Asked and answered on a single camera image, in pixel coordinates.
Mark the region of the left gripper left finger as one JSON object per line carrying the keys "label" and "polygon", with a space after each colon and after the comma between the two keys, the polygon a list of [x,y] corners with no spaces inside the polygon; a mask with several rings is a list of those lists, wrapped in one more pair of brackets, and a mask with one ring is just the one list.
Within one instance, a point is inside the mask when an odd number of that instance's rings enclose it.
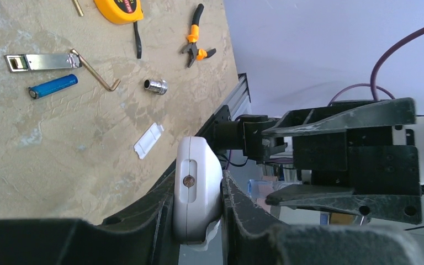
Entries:
{"label": "left gripper left finger", "polygon": [[0,220],[0,264],[175,264],[174,174],[99,225],[82,219]]}

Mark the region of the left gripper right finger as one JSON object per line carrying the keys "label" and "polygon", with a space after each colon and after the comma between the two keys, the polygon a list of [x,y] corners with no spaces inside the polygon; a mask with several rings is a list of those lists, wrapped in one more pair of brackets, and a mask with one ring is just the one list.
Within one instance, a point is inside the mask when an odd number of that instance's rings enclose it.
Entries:
{"label": "left gripper right finger", "polygon": [[417,243],[383,226],[289,225],[254,203],[223,172],[224,264],[416,264]]}

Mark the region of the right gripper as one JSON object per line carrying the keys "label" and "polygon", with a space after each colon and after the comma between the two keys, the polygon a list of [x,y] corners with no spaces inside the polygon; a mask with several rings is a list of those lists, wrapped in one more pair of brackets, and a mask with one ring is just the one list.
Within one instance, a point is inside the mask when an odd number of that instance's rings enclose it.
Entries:
{"label": "right gripper", "polygon": [[[259,163],[291,149],[286,162],[310,171],[312,185],[277,190],[267,195],[268,205],[422,223],[418,150],[395,145],[390,127],[416,122],[414,99],[312,108],[302,123],[295,121],[296,113],[289,111],[278,122],[266,115],[218,122],[211,147],[240,150]],[[292,137],[285,141],[285,136]]]}

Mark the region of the white remote control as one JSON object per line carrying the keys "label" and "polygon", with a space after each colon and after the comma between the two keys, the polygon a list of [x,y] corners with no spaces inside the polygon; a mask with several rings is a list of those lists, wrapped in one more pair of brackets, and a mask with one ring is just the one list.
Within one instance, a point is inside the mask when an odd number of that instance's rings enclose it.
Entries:
{"label": "white remote control", "polygon": [[206,251],[222,216],[221,163],[203,137],[184,137],[177,149],[173,233],[181,245]]}

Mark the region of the white battery cover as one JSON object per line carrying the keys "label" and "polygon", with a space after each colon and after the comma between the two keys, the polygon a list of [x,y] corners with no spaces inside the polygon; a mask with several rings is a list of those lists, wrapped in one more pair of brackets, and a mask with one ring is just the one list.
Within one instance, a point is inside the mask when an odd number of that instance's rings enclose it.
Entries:
{"label": "white battery cover", "polygon": [[133,146],[133,149],[137,153],[139,159],[143,160],[146,157],[155,143],[159,140],[163,132],[163,126],[157,123],[153,123],[146,130],[142,137],[140,137]]}

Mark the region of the blue battery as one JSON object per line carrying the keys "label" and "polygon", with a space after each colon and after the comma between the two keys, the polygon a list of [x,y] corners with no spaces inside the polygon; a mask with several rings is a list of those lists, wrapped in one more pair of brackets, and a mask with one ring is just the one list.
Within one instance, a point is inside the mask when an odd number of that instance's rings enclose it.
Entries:
{"label": "blue battery", "polygon": [[76,85],[78,78],[74,74],[63,76],[37,86],[29,87],[28,94],[32,99],[46,97],[70,86]]}

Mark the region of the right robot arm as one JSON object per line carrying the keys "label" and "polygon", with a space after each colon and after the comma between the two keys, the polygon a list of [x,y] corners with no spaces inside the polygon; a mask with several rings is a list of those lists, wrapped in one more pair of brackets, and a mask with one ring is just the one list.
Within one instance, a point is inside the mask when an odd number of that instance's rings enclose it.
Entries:
{"label": "right robot arm", "polygon": [[422,222],[424,115],[412,98],[339,101],[281,118],[220,115],[209,144],[258,163],[290,147],[299,184],[270,194],[270,205]]}

